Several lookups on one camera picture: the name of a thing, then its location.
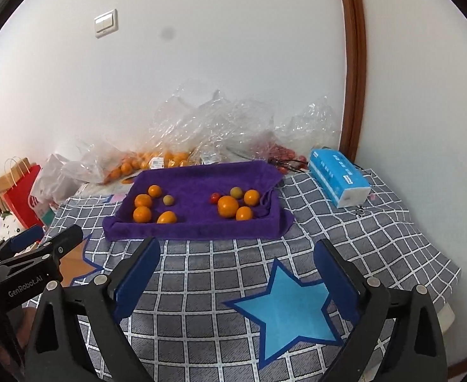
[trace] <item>red paper bag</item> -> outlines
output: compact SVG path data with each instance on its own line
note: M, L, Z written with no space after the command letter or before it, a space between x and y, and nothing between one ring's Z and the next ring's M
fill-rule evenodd
M41 167L39 165L31 166L28 172L3 197L11 212L16 215L16 218L18 218L21 225L25 228L30 228L36 224L41 227L44 226L34 210L28 205L28 196L40 170Z

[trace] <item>green fruit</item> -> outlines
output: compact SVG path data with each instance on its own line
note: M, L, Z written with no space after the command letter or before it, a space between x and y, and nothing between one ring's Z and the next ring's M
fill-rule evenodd
M173 196L171 196L171 195L165 195L163 197L163 204L164 205L170 206L170 205L173 205L174 202L175 202L175 200L173 199Z
M233 187L230 190L230 195L233 196L236 200L240 200L244 196L244 192L239 187Z

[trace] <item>white light switch panel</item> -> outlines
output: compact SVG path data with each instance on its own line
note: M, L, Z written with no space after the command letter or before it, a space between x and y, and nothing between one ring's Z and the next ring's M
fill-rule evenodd
M117 9L106 12L94 19L94 33L97 39L118 30Z

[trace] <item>screw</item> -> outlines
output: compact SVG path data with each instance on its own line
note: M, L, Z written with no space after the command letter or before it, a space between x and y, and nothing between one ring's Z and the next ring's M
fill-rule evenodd
M422 284L418 284L416 286L416 291L419 293L419 294L426 294L428 293L428 289L426 287L424 287Z
M94 277L94 283L97 284L98 286L105 284L107 280L108 280L108 277L104 274L100 274Z
M368 283L370 287L379 287L380 285L380 280L377 279L376 277L368 277L366 282Z
M48 282L48 284L46 285L46 290L49 290L49 291L55 290L58 285L59 283L57 283L55 280L52 280L51 282Z

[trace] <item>purple fabric box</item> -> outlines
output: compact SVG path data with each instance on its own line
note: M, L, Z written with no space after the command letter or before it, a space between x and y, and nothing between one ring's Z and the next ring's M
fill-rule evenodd
M281 179L281 173L263 161L143 171L136 177L117 213L104 219L105 237L109 241L151 236L182 240L276 239L283 236L294 222L294 215L279 205L275 187ZM163 196L173 196L175 204L167 207L163 204L163 196L154 199L153 222L135 223L134 199L138 194L147 194L154 184L163 189ZM217 206L209 203L214 192L228 195L235 186L243 191L256 189L260 192L261 202L253 208L252 220L237 222L234 218L221 218ZM157 224L164 211L173 211L177 223Z

